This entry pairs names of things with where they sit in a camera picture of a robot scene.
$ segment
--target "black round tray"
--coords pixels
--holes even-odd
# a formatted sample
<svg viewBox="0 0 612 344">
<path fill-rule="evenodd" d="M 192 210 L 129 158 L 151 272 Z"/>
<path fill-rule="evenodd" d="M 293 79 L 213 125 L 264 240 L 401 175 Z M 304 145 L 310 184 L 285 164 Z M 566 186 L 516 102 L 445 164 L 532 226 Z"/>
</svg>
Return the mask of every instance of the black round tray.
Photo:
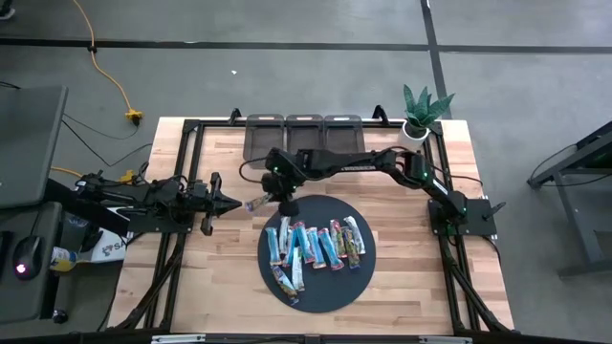
<svg viewBox="0 0 612 344">
<path fill-rule="evenodd" d="M 297 199 L 297 203 L 299 215 L 292 218 L 291 225 L 298 221 L 303 221 L 307 228 L 316 226 L 317 229 L 321 229 L 323 227 L 329 228 L 329 221 L 332 219 L 339 220 L 341 226 L 347 226 L 342 219 L 347 216 L 355 218 L 365 243 L 365 254 L 360 255 L 360 267 L 358 269 L 350 269 L 348 267 L 348 260 L 342 259 L 344 268 L 336 271 L 331 270 L 327 253 L 321 247 L 327 267 L 313 269 L 312 264 L 304 264 L 302 262 L 302 275 L 306 290 L 298 293 L 299 302 L 291 306 L 289 298 L 274 280 L 270 267 L 268 233 L 263 230 L 269 226 L 280 228 L 280 215 L 276 212 L 264 225 L 259 237 L 257 261 L 261 277 L 277 299 L 296 310 L 314 313 L 338 310 L 355 301 L 365 290 L 372 278 L 376 264 L 376 246 L 372 231 L 354 207 L 339 199 L 313 195 Z M 283 271 L 291 280 L 291 267 L 283 268 Z"/>
</svg>

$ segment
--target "yellow extension cord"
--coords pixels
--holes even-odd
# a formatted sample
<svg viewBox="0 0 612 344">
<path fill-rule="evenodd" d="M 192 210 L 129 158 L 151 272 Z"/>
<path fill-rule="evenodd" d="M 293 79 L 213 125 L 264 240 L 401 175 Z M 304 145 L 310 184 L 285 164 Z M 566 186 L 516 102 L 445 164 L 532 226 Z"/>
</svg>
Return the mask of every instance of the yellow extension cord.
<svg viewBox="0 0 612 344">
<path fill-rule="evenodd" d="M 83 15 L 83 18 L 85 19 L 85 22 L 87 23 L 87 27 L 89 28 L 89 34 L 92 37 L 92 47 L 95 47 L 96 46 L 96 38 L 94 36 L 94 29 L 92 28 L 92 24 L 89 22 L 89 18 L 87 17 L 87 14 L 83 10 L 83 7 L 78 3 L 78 1 L 77 0 L 73 0 L 73 2 L 78 7 L 78 10 Z M 90 52 L 90 54 L 92 55 L 92 62 L 94 63 L 94 67 L 96 67 L 98 72 L 100 72 L 102 75 L 106 76 L 106 78 L 111 80 L 111 82 L 113 82 L 115 84 L 115 86 L 117 86 L 117 88 L 121 91 L 121 95 L 123 96 L 123 100 L 125 100 L 125 105 L 127 105 L 127 113 L 125 113 L 125 116 L 127 117 L 127 119 L 134 121 L 134 118 L 137 118 L 137 119 L 142 118 L 142 115 L 143 115 L 142 111 L 136 111 L 136 110 L 134 110 L 132 108 L 132 106 L 130 105 L 130 100 L 127 98 L 127 94 L 125 93 L 125 91 L 123 91 L 123 87 L 121 87 L 121 85 L 112 76 L 108 75 L 108 73 L 104 72 L 99 67 L 98 63 L 96 62 L 96 53 L 95 52 Z"/>
<path fill-rule="evenodd" d="M 51 167 L 51 169 L 52 169 L 53 171 L 57 171 L 57 172 L 64 172 L 64 173 L 71 174 L 71 175 L 73 175 L 73 176 L 75 176 L 75 177 L 77 177 L 77 178 L 81 178 L 81 177 L 83 177 L 83 175 L 82 175 L 82 174 L 80 174 L 80 173 L 78 173 L 78 172 L 76 172 L 76 171 L 73 171 L 73 170 L 71 170 L 71 169 L 68 169 L 68 168 L 63 168 L 63 167 L 55 167 L 55 166 L 52 166 L 52 167 Z"/>
</svg>

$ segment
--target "black floor stripe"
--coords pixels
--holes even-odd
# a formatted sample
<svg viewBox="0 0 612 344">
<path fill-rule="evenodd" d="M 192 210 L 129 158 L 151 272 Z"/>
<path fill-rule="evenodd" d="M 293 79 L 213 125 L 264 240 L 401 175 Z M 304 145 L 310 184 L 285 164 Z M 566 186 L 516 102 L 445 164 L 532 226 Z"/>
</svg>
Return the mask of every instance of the black floor stripe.
<svg viewBox="0 0 612 344">
<path fill-rule="evenodd" d="M 436 31 L 433 28 L 433 19 L 431 18 L 431 9 L 427 0 L 421 0 L 421 10 L 423 11 L 423 20 L 425 21 L 425 32 L 427 35 L 427 43 L 429 43 L 429 58 L 431 59 L 431 69 L 433 71 L 433 82 L 436 86 L 438 98 L 446 97 L 447 85 L 444 83 L 444 73 L 442 72 L 442 61 L 440 60 L 440 52 L 438 51 L 438 41 L 436 39 Z M 450 109 L 442 115 L 443 119 L 452 119 Z"/>
<path fill-rule="evenodd" d="M 538 47 L 538 46 L 478 46 L 438 45 L 441 53 L 473 54 L 612 54 L 612 47 Z"/>
<path fill-rule="evenodd" d="M 86 48 L 91 45 L 91 42 L 85 39 L 0 38 L 0 45 Z M 96 46 L 98 48 L 130 49 L 325 50 L 375 52 L 426 52 L 429 50 L 429 46 L 427 44 L 379 43 L 274 43 L 96 40 Z"/>
<path fill-rule="evenodd" d="M 86 39 L 39 39 L 0 37 L 0 45 L 29 47 L 89 47 Z M 276 42 L 182 42 L 140 40 L 98 40 L 99 48 L 130 49 L 237 49 L 237 50 L 329 50 L 378 52 L 428 52 L 473 54 L 612 54 L 612 47 L 579 46 L 480 46 L 393 43 L 276 43 Z"/>
</svg>

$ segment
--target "potted plant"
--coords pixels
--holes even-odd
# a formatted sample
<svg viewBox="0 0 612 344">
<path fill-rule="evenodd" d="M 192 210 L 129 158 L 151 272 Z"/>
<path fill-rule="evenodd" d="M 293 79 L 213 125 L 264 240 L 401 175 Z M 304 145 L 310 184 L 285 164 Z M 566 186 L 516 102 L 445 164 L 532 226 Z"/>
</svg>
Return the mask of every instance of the potted plant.
<svg viewBox="0 0 612 344">
<path fill-rule="evenodd" d="M 398 143 L 413 151 L 419 149 L 429 135 L 429 125 L 448 110 L 454 96 L 455 94 L 452 94 L 430 104 L 431 95 L 425 87 L 419 99 L 415 101 L 410 88 L 404 85 L 406 121 L 402 126 Z"/>
</svg>

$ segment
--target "desk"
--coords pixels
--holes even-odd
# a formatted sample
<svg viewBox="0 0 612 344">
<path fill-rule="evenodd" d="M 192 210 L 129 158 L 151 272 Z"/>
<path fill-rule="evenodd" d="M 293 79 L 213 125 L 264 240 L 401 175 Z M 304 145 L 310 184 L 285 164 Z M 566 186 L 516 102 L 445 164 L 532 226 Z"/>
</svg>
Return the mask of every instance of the desk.
<svg viewBox="0 0 612 344">
<path fill-rule="evenodd" d="M 184 118 L 160 118 L 147 179 L 174 172 Z M 452 174 L 478 178 L 468 125 L 444 120 L 442 126 Z M 363 129 L 366 150 L 396 144 L 398 129 Z M 248 201 L 263 194 L 261 185 L 243 181 L 244 128 L 207 128 L 198 178 L 218 171 L 222 191 Z M 187 148 L 187 174 L 194 136 Z M 256 179 L 261 171 L 245 168 Z M 482 195 L 478 183 L 453 180 L 468 197 Z M 347 173 L 306 183 L 296 194 L 326 194 L 357 209 L 377 243 L 376 269 L 370 284 L 351 305 L 335 312 L 310 314 L 293 310 L 268 291 L 257 267 L 259 231 L 275 211 L 266 206 L 254 216 L 239 208 L 213 222 L 214 233 L 194 231 L 187 237 L 177 301 L 174 333 L 342 333 L 449 334 L 452 332 L 437 239 L 429 229 L 428 195 L 395 184 L 383 173 Z M 513 327 L 504 282 L 495 252 L 478 237 L 466 237 L 473 285 L 500 321 Z M 109 318 L 121 322 L 148 289 L 155 268 L 159 234 L 145 234 L 130 245 Z M 160 305 L 164 304 L 161 292 Z M 458 291 L 462 319 L 468 324 L 465 297 Z M 158 319 L 163 307 L 158 307 Z"/>
</svg>

